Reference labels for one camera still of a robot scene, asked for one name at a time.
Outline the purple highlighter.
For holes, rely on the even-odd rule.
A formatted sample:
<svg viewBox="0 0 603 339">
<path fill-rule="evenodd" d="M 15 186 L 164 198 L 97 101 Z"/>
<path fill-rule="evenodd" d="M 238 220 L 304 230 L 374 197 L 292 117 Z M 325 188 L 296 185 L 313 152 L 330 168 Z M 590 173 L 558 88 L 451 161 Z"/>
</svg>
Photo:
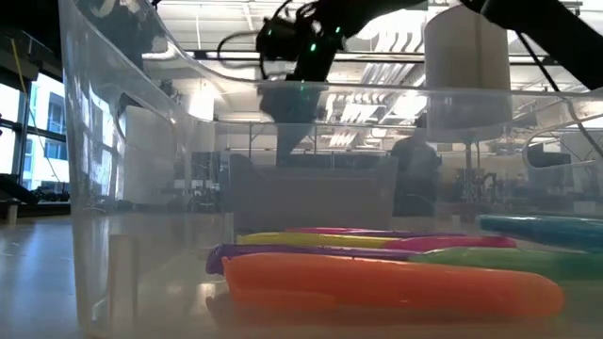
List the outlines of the purple highlighter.
<svg viewBox="0 0 603 339">
<path fill-rule="evenodd" d="M 233 258 L 242 255 L 256 253 L 298 253 L 315 254 L 331 256 L 347 256 L 365 259 L 380 259 L 390 261 L 406 261 L 411 256 L 419 254 L 419 251 L 413 250 L 386 250 L 386 249 L 365 249 L 365 248 L 346 248 L 346 247 L 305 247 L 288 245 L 235 245 L 221 244 L 216 246 L 207 255 L 205 263 L 205 272 L 207 274 L 223 274 L 222 258 Z"/>
</svg>

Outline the small pink highlighter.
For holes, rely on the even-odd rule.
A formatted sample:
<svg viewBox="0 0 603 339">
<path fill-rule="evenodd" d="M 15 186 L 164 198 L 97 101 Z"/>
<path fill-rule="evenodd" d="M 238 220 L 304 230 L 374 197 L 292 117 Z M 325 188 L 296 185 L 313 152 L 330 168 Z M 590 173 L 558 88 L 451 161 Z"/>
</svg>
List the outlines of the small pink highlighter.
<svg viewBox="0 0 603 339">
<path fill-rule="evenodd" d="M 388 240 L 383 249 L 430 251 L 447 248 L 515 248 L 516 242 L 503 236 L 424 236 Z"/>
<path fill-rule="evenodd" d="M 287 233 L 302 233 L 302 234 L 353 234 L 367 231 L 358 228 L 326 228 L 326 227 L 308 227 L 308 228 L 291 228 L 285 230 Z"/>
</svg>

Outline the orange highlighter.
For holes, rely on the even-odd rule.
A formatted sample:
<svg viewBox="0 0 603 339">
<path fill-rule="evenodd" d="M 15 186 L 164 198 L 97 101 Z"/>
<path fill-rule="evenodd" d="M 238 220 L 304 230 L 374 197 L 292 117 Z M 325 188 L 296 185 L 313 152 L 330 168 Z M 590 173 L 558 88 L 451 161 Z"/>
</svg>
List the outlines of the orange highlighter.
<svg viewBox="0 0 603 339">
<path fill-rule="evenodd" d="M 539 318 L 558 314 L 565 304 L 555 282 L 522 271 L 268 252 L 221 262 L 236 304 L 274 311 L 360 308 Z"/>
</svg>

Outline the black bench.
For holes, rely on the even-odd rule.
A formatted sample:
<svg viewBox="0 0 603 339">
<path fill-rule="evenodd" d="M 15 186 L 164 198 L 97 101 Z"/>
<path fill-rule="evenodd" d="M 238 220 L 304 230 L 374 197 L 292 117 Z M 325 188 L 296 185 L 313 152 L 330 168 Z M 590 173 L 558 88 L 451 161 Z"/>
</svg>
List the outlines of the black bench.
<svg viewBox="0 0 603 339">
<path fill-rule="evenodd" d="M 15 226 L 24 218 L 67 216 L 71 213 L 70 193 L 50 186 L 33 190 L 20 185 L 15 174 L 0 173 L 0 228 Z"/>
</svg>

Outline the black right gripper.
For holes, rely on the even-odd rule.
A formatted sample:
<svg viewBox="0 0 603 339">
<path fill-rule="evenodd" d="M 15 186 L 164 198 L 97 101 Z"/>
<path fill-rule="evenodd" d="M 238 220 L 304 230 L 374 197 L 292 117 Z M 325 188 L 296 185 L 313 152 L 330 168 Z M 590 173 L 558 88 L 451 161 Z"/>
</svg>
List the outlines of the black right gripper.
<svg viewBox="0 0 603 339">
<path fill-rule="evenodd" d="M 263 86 L 258 89 L 258 95 L 261 97 L 259 108 L 277 123 L 311 123 L 320 115 L 318 102 L 321 94 L 321 87 L 304 84 Z M 284 164 L 293 149 L 295 163 L 301 163 L 315 154 L 313 124 L 301 129 L 297 145 L 296 126 L 278 126 L 276 163 Z"/>
</svg>

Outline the teal blue highlighter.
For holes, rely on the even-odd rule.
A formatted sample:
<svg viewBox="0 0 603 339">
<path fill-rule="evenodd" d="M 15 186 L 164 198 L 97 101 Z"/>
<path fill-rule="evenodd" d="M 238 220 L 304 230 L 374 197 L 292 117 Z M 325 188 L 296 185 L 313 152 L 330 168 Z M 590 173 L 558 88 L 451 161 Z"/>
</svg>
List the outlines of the teal blue highlighter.
<svg viewBox="0 0 603 339">
<path fill-rule="evenodd" d="M 485 232 L 552 247 L 603 252 L 603 219 L 481 215 L 477 222 Z"/>
</svg>

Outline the short yellow highlighter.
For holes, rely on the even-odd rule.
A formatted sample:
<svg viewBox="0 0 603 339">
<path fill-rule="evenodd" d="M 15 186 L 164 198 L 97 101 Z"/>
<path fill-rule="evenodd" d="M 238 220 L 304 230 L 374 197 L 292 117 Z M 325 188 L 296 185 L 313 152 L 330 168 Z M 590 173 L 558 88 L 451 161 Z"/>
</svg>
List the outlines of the short yellow highlighter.
<svg viewBox="0 0 603 339">
<path fill-rule="evenodd" d="M 382 249 L 384 244 L 397 241 L 392 237 L 373 237 L 341 234 L 258 233 L 239 235 L 238 245 L 329 246 Z"/>
</svg>

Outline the clear plastic bin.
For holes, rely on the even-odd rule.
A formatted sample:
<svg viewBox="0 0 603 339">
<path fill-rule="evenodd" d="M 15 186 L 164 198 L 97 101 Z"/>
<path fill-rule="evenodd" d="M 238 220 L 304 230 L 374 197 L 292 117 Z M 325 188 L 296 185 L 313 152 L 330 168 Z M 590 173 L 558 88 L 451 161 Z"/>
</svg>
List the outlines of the clear plastic bin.
<svg viewBox="0 0 603 339">
<path fill-rule="evenodd" d="M 234 302 L 207 255 L 239 235 L 291 228 L 503 236 L 515 249 L 599 253 L 485 232 L 481 215 L 603 219 L 603 88 L 587 89 L 529 37 L 507 33 L 512 119 L 472 148 L 481 184 L 462 198 L 462 143 L 439 155 L 434 215 L 394 217 L 398 160 L 434 94 L 426 72 L 405 87 L 401 66 L 369 68 L 357 84 L 288 81 L 293 61 L 261 62 L 249 78 L 200 64 L 161 21 L 168 50 L 94 58 L 90 23 L 59 0 L 67 104 L 77 314 L 101 339 L 603 339 L 603 282 L 555 282 L 565 304 L 539 318 L 391 309 L 274 311 Z M 321 87 L 315 154 L 276 163 L 280 125 L 260 108 L 263 86 Z M 528 147 L 571 155 L 535 168 Z"/>
</svg>

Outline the slim purple marker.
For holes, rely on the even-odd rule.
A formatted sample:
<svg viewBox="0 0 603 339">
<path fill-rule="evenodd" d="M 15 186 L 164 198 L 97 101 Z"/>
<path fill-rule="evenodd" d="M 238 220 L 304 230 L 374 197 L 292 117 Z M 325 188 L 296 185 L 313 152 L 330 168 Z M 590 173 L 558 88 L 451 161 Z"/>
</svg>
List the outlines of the slim purple marker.
<svg viewBox="0 0 603 339">
<path fill-rule="evenodd" d="M 407 232 L 407 231 L 353 231 L 347 233 L 349 235 L 370 236 L 370 237 L 393 237 L 393 238 L 413 238 L 413 237 L 428 237 L 428 236 L 467 236 L 462 233 L 442 233 L 442 232 Z"/>
</svg>

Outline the person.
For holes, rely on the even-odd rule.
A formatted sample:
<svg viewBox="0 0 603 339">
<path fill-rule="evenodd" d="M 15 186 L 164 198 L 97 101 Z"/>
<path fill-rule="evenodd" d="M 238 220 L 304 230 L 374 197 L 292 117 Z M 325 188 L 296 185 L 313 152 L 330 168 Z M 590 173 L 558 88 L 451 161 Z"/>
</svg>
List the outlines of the person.
<svg viewBox="0 0 603 339">
<path fill-rule="evenodd" d="M 390 153 L 398 160 L 394 217 L 434 215 L 442 161 L 427 143 L 426 113 L 415 120 L 414 127 L 412 135 L 397 141 Z"/>
</svg>

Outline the small green highlighter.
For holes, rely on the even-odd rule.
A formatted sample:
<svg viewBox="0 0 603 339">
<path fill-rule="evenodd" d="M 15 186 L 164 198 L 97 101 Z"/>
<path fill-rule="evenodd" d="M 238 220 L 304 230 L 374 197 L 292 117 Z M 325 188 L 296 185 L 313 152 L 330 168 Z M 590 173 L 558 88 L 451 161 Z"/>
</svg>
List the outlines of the small green highlighter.
<svg viewBox="0 0 603 339">
<path fill-rule="evenodd" d="M 515 248 L 447 248 L 412 255 L 410 262 L 524 271 L 555 282 L 603 282 L 603 254 Z"/>
</svg>

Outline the black screen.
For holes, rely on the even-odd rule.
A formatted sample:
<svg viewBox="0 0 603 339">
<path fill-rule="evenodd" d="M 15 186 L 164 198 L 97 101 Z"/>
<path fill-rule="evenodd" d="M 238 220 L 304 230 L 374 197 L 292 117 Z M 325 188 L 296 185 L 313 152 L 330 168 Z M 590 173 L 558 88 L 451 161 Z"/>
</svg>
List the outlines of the black screen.
<svg viewBox="0 0 603 339">
<path fill-rule="evenodd" d="M 529 163 L 537 169 L 567 165 L 571 163 L 570 154 L 561 152 L 546 152 L 544 149 L 544 144 L 542 143 L 529 146 L 527 156 Z"/>
</svg>

